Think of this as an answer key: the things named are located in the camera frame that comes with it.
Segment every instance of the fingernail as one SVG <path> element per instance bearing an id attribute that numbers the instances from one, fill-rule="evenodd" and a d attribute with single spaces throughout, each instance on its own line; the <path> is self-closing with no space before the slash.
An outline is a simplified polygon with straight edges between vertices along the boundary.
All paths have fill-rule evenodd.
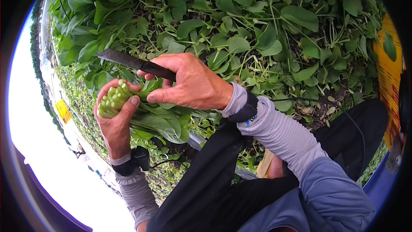
<path id="1" fill-rule="evenodd" d="M 137 106 L 137 104 L 139 103 L 139 99 L 137 97 L 132 97 L 130 102 L 131 104 Z"/>

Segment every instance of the finger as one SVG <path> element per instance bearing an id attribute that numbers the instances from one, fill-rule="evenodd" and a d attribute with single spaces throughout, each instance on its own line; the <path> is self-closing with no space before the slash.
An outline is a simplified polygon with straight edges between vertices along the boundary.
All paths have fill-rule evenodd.
<path id="1" fill-rule="evenodd" d="M 177 54 L 174 54 L 174 55 L 163 54 L 157 58 L 152 59 L 151 62 L 158 64 L 176 73 L 181 66 L 182 57 Z"/>
<path id="2" fill-rule="evenodd" d="M 112 120 L 116 122 L 116 120 L 119 120 L 120 122 L 129 125 L 130 120 L 136 112 L 136 109 L 138 105 L 140 104 L 140 98 L 136 95 L 131 96 L 124 104 L 123 107 L 121 108 L 119 114 L 117 116 L 113 117 Z"/>
<path id="3" fill-rule="evenodd" d="M 147 96 L 147 102 L 177 104 L 180 97 L 178 93 L 179 89 L 176 87 L 156 89 Z"/>
<path id="4" fill-rule="evenodd" d="M 147 75 L 145 75 L 145 80 L 146 80 L 146 81 L 150 81 L 150 80 L 152 80 L 154 77 L 155 77 L 155 76 L 152 75 L 152 74 L 147 74 Z"/>
<path id="5" fill-rule="evenodd" d="M 101 88 L 101 90 L 100 90 L 100 92 L 97 96 L 96 105 L 99 105 L 99 103 L 102 100 L 103 96 L 107 95 L 107 93 L 109 92 L 110 87 L 115 87 L 115 88 L 119 87 L 119 79 L 116 78 L 114 80 L 111 80 L 110 82 L 106 83 L 106 85 L 104 85 Z"/>
<path id="6" fill-rule="evenodd" d="M 171 80 L 167 80 L 167 79 L 163 79 L 163 85 L 162 87 L 167 89 L 167 88 L 171 88 L 173 85 L 173 82 Z"/>
<path id="7" fill-rule="evenodd" d="M 134 91 L 140 91 L 142 89 L 142 87 L 140 85 L 134 85 L 131 82 L 127 82 L 127 86 L 129 86 L 129 88 L 134 90 Z"/>
<path id="8" fill-rule="evenodd" d="M 148 73 L 146 73 L 146 72 L 144 72 L 144 71 L 142 71 L 142 70 L 137 70 L 137 72 L 136 72 L 136 74 L 138 75 L 138 76 L 143 76 L 143 75 L 147 75 Z"/>

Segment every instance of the black wire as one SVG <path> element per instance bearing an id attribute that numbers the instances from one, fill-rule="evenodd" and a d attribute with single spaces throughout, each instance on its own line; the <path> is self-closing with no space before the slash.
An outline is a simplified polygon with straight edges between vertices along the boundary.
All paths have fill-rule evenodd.
<path id="1" fill-rule="evenodd" d="M 155 168 L 155 167 L 157 167 L 158 165 L 163 164 L 163 163 L 166 163 L 166 162 L 179 162 L 180 164 L 183 165 L 183 167 L 185 167 L 186 169 L 188 169 L 188 167 L 186 167 L 185 164 L 183 164 L 182 162 L 178 161 L 177 159 L 168 159 L 168 160 L 165 160 L 164 162 L 157 163 L 156 165 L 154 165 L 153 167 L 150 167 L 150 168 Z"/>
<path id="2" fill-rule="evenodd" d="M 343 108 L 341 108 L 341 106 L 339 106 L 337 103 L 332 102 L 332 101 L 321 101 L 321 100 L 308 99 L 308 98 L 287 98 L 287 99 L 278 99 L 278 100 L 272 100 L 272 101 L 297 101 L 297 100 L 317 101 L 317 102 L 322 102 L 322 103 L 328 103 L 328 104 L 335 105 L 341 111 L 343 111 L 343 113 L 345 113 L 346 116 L 348 116 L 348 118 L 353 122 L 353 124 L 356 126 L 356 128 L 358 128 L 359 132 L 361 133 L 360 135 L 362 136 L 362 143 L 363 143 L 362 167 L 361 167 L 360 173 L 359 173 L 359 178 L 360 178 L 360 176 L 362 175 L 363 165 L 365 164 L 365 137 L 363 137 L 363 132 L 359 128 L 358 124 L 356 124 L 356 122 L 351 118 L 351 116 L 349 116 L 348 113 L 346 113 L 346 111 Z"/>
<path id="3" fill-rule="evenodd" d="M 66 15 L 67 19 L 70 21 L 70 18 L 67 16 L 66 10 L 64 10 L 63 3 L 61 2 L 61 0 L 59 0 L 59 1 L 60 1 L 61 9 L 63 9 L 64 14 Z"/>

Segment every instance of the gray arm sleeve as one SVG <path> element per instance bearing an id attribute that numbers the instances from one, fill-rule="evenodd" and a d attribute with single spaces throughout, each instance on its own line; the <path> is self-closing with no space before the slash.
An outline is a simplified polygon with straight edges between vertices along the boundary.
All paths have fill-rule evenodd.
<path id="1" fill-rule="evenodd" d="M 120 165 L 130 160 L 130 153 L 120 159 L 110 159 L 112 165 Z M 120 186 L 123 199 L 130 209 L 134 219 L 134 228 L 141 222 L 149 220 L 159 208 L 149 184 L 145 179 L 145 174 L 137 167 L 130 176 L 121 176 L 116 173 L 116 181 Z"/>
<path id="2" fill-rule="evenodd" d="M 232 83 L 234 90 L 222 114 L 230 116 L 242 109 L 247 101 L 246 90 Z M 263 96 L 258 97 L 258 111 L 250 120 L 238 123 L 244 136 L 255 137 L 265 148 L 288 163 L 288 168 L 299 179 L 309 164 L 318 157 L 327 157 L 312 133 L 289 116 L 277 111 L 273 102 Z"/>

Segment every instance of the hand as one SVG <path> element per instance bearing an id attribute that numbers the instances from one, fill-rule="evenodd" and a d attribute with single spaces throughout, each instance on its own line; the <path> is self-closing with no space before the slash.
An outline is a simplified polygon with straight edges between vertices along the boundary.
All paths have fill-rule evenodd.
<path id="1" fill-rule="evenodd" d="M 176 86 L 164 79 L 163 88 L 147 96 L 149 103 L 172 103 L 198 110 L 223 110 L 230 102 L 233 86 L 215 74 L 192 53 L 162 54 L 151 60 L 176 73 Z M 151 80 L 154 75 L 137 71 Z"/>
<path id="2" fill-rule="evenodd" d="M 131 89 L 136 91 L 141 90 L 140 86 L 133 85 L 126 80 L 123 81 L 127 83 L 127 86 Z M 103 135 L 109 157 L 111 159 L 120 159 L 130 152 L 129 122 L 140 103 L 140 99 L 138 96 L 130 97 L 121 108 L 119 114 L 111 119 L 98 116 L 97 107 L 103 96 L 107 95 L 110 87 L 119 87 L 119 79 L 114 79 L 103 86 L 99 92 L 93 111 Z"/>

